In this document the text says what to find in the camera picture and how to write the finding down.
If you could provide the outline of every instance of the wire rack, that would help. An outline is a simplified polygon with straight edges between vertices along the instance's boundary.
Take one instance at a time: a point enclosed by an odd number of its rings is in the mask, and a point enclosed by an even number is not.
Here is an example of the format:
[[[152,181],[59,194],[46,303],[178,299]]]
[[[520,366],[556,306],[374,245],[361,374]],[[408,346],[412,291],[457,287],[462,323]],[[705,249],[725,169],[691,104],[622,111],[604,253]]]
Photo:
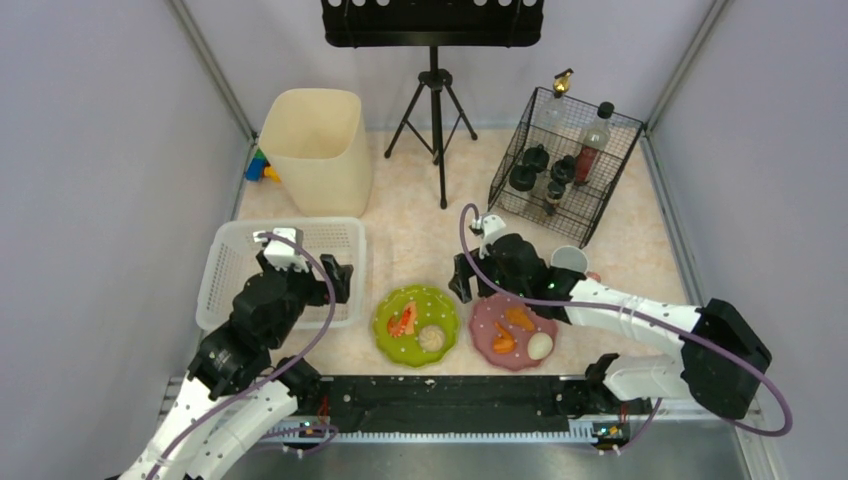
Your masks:
[[[489,210],[500,208],[543,225],[586,246],[636,146],[644,124],[613,113],[610,140],[595,159],[589,183],[570,187],[553,215],[543,209],[550,170],[536,177],[533,189],[519,192],[509,185],[509,174],[528,148],[542,145],[550,154],[548,167],[565,155],[577,157],[583,128],[597,118],[598,107],[576,98],[559,99],[546,88],[533,91],[521,121],[489,187]]]

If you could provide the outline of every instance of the gray wall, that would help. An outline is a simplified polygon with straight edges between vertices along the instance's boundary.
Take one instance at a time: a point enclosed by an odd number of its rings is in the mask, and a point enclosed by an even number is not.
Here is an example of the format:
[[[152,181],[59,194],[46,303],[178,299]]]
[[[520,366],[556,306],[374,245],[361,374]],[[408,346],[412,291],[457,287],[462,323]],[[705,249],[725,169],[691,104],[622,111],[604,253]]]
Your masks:
[[[844,0],[735,2],[656,132],[707,293],[747,316],[794,407],[789,478],[848,470],[846,18]]]
[[[119,473],[247,153],[163,1],[0,6],[0,465]]]
[[[548,0],[542,39],[529,48],[446,47],[441,64],[472,125],[518,122],[533,87],[575,70],[571,93],[647,118],[710,0]],[[362,97],[371,128],[394,128],[427,69],[418,48],[339,49],[324,40],[318,0],[190,0],[212,50],[259,130],[277,95],[328,87]],[[456,118],[450,102],[445,119]],[[427,97],[413,116],[429,125]]]

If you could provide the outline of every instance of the green plate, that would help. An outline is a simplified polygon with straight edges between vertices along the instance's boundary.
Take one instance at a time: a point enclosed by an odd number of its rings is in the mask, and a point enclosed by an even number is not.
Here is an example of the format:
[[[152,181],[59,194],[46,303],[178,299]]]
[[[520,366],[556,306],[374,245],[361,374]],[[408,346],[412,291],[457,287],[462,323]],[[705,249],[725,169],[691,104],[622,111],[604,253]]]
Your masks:
[[[403,307],[411,301],[418,309],[415,335],[394,338],[387,330],[389,319],[392,315],[400,318]],[[394,363],[418,368],[440,361],[456,345],[460,322],[447,294],[436,287],[409,285],[394,290],[380,302],[371,324],[378,350]],[[445,344],[437,352],[427,352],[418,344],[418,332],[427,325],[438,325],[445,331]]]

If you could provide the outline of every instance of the glass bottle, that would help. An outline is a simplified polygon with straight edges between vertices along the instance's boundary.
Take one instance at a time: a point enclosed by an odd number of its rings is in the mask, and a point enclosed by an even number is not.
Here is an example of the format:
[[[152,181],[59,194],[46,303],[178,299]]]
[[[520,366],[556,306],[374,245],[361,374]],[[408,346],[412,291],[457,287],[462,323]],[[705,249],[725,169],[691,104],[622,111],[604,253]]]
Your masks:
[[[604,102],[598,107],[598,118],[595,119],[583,133],[583,147],[580,149],[580,154],[577,155],[577,178],[574,180],[575,186],[586,185],[589,183],[589,175],[592,173],[592,166],[598,159],[601,152],[607,146],[610,137],[609,119],[615,106],[610,102]]]

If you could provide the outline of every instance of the white basket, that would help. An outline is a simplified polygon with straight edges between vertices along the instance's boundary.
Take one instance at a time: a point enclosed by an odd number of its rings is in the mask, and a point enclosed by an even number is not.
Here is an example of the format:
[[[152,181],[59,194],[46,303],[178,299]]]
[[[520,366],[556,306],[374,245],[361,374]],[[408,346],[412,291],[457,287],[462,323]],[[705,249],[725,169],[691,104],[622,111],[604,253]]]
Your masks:
[[[365,297],[365,225],[355,218],[283,218],[241,220],[225,223],[215,234],[209,249],[206,270],[197,296],[196,320],[200,328],[214,330],[233,311],[233,298],[244,282],[261,271],[256,253],[262,245],[253,241],[253,232],[294,227],[303,232],[303,247],[316,259],[329,253],[339,265],[353,265],[350,298],[336,305],[331,327],[343,327],[363,318]],[[318,329],[327,319],[329,307],[306,307],[295,329]]]

